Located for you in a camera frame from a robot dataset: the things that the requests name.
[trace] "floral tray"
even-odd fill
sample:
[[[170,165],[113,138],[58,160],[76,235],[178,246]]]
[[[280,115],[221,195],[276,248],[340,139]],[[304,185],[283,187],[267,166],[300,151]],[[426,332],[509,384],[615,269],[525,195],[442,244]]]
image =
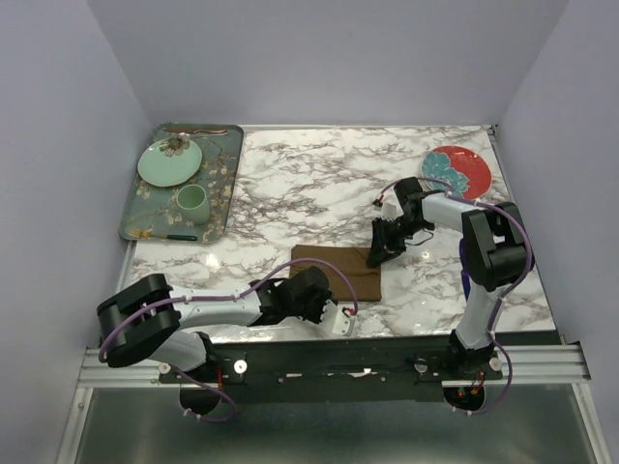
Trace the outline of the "floral tray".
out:
[[[238,126],[168,123],[153,130],[150,143],[174,136],[179,131],[186,133],[200,147],[202,163],[188,181],[170,188],[153,187],[139,175],[135,176],[119,229],[120,235],[127,240],[161,242],[166,239],[155,236],[186,235],[195,236],[196,243],[211,244],[225,231],[241,158],[243,130]],[[187,184],[199,184],[209,194],[211,218],[205,224],[196,225],[181,216],[176,195]],[[138,239],[136,232],[138,236],[151,237]]]

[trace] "brown cloth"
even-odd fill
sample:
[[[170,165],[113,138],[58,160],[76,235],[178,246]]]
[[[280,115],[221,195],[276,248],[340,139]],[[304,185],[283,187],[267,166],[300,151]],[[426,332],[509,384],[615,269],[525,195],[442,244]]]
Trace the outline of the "brown cloth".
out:
[[[296,245],[292,248],[292,259],[318,258],[333,264],[350,280],[357,299],[360,302],[379,302],[382,298],[380,293],[380,267],[371,269],[366,265],[369,248],[337,247],[337,246],[307,246]],[[330,268],[317,263],[299,263],[290,267],[290,276],[294,276],[315,266],[324,272],[329,278],[331,291],[337,300],[351,302],[350,290],[339,275]]]

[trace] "table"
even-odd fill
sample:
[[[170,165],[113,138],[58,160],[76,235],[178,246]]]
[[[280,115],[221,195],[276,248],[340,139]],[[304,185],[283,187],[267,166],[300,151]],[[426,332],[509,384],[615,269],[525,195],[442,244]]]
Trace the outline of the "table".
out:
[[[230,293],[288,261],[298,244],[369,247],[370,223],[378,216],[372,200],[393,180],[418,175],[425,153],[441,145],[467,147],[486,161],[493,181],[485,201],[509,198],[482,127],[248,132],[224,237],[210,246],[140,242],[130,281],[163,273],[171,285]],[[446,334],[454,329],[464,308],[459,239],[456,231],[437,227],[432,240],[383,264],[383,299],[360,304],[352,336]],[[534,271],[508,299],[497,330],[552,329]],[[318,326],[294,318],[274,327],[200,330],[216,342],[329,337]]]

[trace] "plate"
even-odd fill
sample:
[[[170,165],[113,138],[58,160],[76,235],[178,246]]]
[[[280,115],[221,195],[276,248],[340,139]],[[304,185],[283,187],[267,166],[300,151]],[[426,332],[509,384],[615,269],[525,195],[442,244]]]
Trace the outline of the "plate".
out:
[[[202,163],[202,150],[186,137],[168,137],[148,147],[137,162],[137,173],[155,187],[186,182]]]
[[[446,145],[428,152],[422,163],[422,175],[448,182],[454,194],[469,200],[479,198],[492,185],[492,174],[486,162],[468,148]],[[432,189],[444,189],[430,182]]]

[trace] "cup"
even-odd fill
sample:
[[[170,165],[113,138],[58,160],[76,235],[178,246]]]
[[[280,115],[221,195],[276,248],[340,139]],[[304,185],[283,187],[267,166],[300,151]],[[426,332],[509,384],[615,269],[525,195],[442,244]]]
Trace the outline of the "cup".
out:
[[[211,217],[211,203],[206,196],[206,190],[196,184],[181,188],[176,204],[183,216],[196,224],[203,224]]]

